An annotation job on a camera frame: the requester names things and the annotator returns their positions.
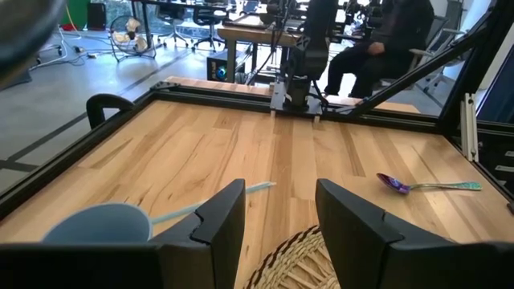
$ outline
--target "metal bracket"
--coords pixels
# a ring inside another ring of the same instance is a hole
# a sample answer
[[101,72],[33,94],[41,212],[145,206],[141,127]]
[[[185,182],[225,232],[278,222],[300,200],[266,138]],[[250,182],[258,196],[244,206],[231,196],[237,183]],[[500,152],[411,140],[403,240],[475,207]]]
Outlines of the metal bracket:
[[155,83],[151,88],[151,92],[157,92],[157,91],[171,91],[173,88],[178,88],[181,86],[179,83],[170,83],[167,81],[159,81],[158,83]]
[[118,108],[120,111],[129,111],[134,107],[134,103],[121,96],[108,93],[100,93],[89,98],[86,102],[86,113],[88,114],[89,126],[96,128],[105,122],[104,108]]
[[276,112],[287,112],[298,116],[310,116],[314,121],[319,121],[319,116],[323,114],[323,109],[318,99],[308,96],[307,106],[305,108],[295,108],[284,103],[286,99],[290,98],[286,90],[285,82],[282,79],[277,79],[271,96],[271,115],[274,116]]
[[460,104],[460,136],[463,155],[479,162],[479,141],[476,127],[475,94],[466,93]]

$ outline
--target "box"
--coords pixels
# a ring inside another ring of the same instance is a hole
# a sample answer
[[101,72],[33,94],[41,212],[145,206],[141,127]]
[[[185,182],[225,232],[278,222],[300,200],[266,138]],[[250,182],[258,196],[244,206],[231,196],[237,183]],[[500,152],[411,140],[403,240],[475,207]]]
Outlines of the box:
[[[226,57],[227,50],[220,51],[207,57],[207,80],[225,82],[226,81]],[[235,58],[235,73],[245,72],[245,61],[247,55],[237,51]]]

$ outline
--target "purple spoon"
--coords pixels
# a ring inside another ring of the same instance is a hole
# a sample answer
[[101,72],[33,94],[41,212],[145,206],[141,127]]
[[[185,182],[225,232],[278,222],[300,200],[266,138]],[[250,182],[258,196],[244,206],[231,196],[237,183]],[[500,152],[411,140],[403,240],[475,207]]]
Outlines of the purple spoon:
[[440,188],[440,189],[465,189],[465,190],[482,190],[482,186],[473,181],[457,183],[457,184],[417,184],[417,185],[403,185],[399,180],[394,177],[387,176],[383,173],[377,173],[377,177],[385,185],[394,189],[395,191],[402,194],[409,194],[413,189],[420,188]]

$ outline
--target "black pants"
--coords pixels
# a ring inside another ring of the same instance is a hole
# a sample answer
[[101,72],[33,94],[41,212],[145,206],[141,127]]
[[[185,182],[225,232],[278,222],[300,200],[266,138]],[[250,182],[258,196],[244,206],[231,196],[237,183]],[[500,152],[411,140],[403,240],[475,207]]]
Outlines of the black pants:
[[412,57],[395,57],[386,53],[372,56],[367,52],[370,44],[358,43],[332,59],[328,67],[328,85],[324,90],[327,94],[336,96],[339,93],[345,73],[353,73],[357,77],[352,97],[365,98],[373,94],[373,85],[378,80],[398,78],[408,72]]

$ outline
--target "wicker basket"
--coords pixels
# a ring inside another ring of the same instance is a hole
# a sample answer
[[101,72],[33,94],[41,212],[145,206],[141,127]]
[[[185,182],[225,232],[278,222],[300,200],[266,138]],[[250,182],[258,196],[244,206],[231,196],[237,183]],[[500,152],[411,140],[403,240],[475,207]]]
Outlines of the wicker basket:
[[245,289],[340,289],[319,226],[299,232],[268,254]]

